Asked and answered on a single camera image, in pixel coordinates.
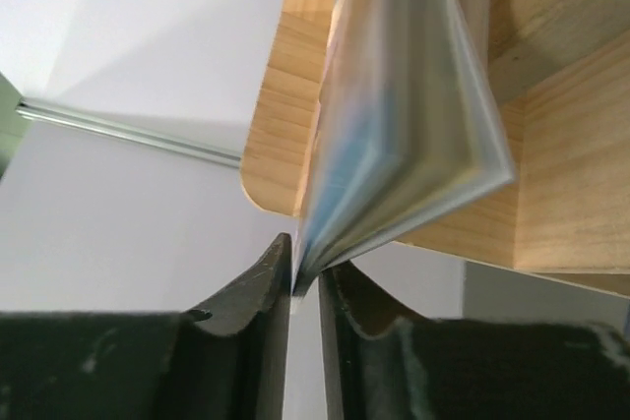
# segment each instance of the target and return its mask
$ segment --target green surface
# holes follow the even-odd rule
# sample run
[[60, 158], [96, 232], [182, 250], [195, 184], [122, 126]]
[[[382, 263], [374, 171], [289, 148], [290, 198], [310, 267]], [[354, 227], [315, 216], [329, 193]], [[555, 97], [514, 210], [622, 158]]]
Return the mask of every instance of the green surface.
[[16, 112], [20, 94], [0, 74], [0, 175], [9, 165], [29, 121]]

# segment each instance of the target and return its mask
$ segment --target gray surface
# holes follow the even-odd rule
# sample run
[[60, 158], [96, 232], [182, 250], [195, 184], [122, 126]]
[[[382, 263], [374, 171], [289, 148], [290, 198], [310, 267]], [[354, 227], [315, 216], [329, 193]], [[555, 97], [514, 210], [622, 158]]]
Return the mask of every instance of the gray surface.
[[29, 125], [15, 111], [20, 94], [0, 74], [0, 175], [16, 152]]
[[509, 270], [467, 263], [464, 316], [493, 321], [602, 322], [623, 330], [628, 300]]

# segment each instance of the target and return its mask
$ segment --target book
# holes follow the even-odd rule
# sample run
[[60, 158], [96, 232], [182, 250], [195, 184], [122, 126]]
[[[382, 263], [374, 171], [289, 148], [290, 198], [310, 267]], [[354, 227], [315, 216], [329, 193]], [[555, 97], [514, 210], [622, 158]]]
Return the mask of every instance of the book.
[[297, 297], [516, 179], [459, 0], [338, 0], [312, 139]]

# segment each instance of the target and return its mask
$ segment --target metal strip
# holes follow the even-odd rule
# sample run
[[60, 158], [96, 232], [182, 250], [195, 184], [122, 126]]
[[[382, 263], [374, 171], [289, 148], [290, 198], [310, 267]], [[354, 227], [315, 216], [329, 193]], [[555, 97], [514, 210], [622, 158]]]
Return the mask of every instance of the metal strip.
[[55, 123], [76, 130], [84, 130], [98, 135], [148, 145], [150, 147], [197, 157], [236, 169], [240, 167], [241, 156], [235, 151], [188, 142], [150, 130], [143, 130], [91, 117], [90, 115], [75, 112], [74, 110], [61, 109], [40, 102], [34, 103], [34, 101], [30, 99], [21, 100], [16, 110], [20, 115], [31, 120]]

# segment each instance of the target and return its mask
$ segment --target wooden shelf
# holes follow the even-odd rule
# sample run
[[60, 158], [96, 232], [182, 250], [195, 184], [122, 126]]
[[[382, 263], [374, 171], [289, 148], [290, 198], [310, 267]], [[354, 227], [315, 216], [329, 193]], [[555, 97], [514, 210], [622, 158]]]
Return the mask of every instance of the wooden shelf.
[[[400, 241], [630, 296], [626, 0], [461, 1], [520, 180]], [[284, 0], [241, 167], [264, 210], [299, 209], [334, 2]]]

